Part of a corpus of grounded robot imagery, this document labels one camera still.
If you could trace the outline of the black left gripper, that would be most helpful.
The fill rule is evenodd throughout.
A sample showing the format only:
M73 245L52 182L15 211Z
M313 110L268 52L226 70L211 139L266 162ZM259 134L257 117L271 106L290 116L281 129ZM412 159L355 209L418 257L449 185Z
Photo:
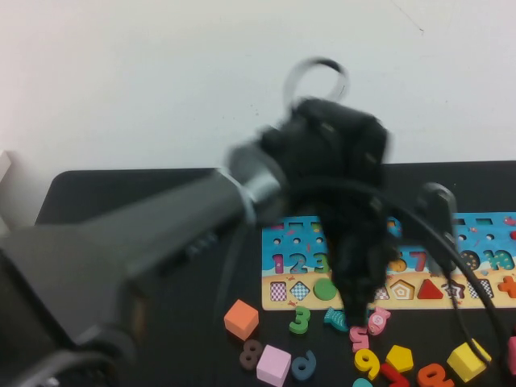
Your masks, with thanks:
M345 282L342 300L350 325L367 323L369 305L377 287L385 282L391 260L397 258L397 242L387 228L384 203L376 196L328 190L322 202L322 224L336 282ZM351 282L360 285L359 298Z

